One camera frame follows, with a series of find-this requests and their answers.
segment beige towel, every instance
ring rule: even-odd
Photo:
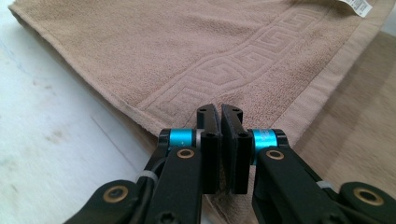
[[[369,2],[365,19],[320,0],[17,0],[10,9],[155,135],[193,127],[200,105],[226,103],[245,111],[247,128],[281,128],[294,145],[395,1]],[[249,197],[222,199],[225,217],[246,213]]]

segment table surface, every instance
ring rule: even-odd
[[[134,181],[151,140],[19,25],[11,3],[0,3],[0,222],[61,223],[103,184]],[[382,30],[396,35],[395,22],[393,9]]]

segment care tag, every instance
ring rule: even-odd
[[[366,2],[366,0],[338,0],[347,3],[353,10],[361,17],[366,17],[366,15],[373,8]]]

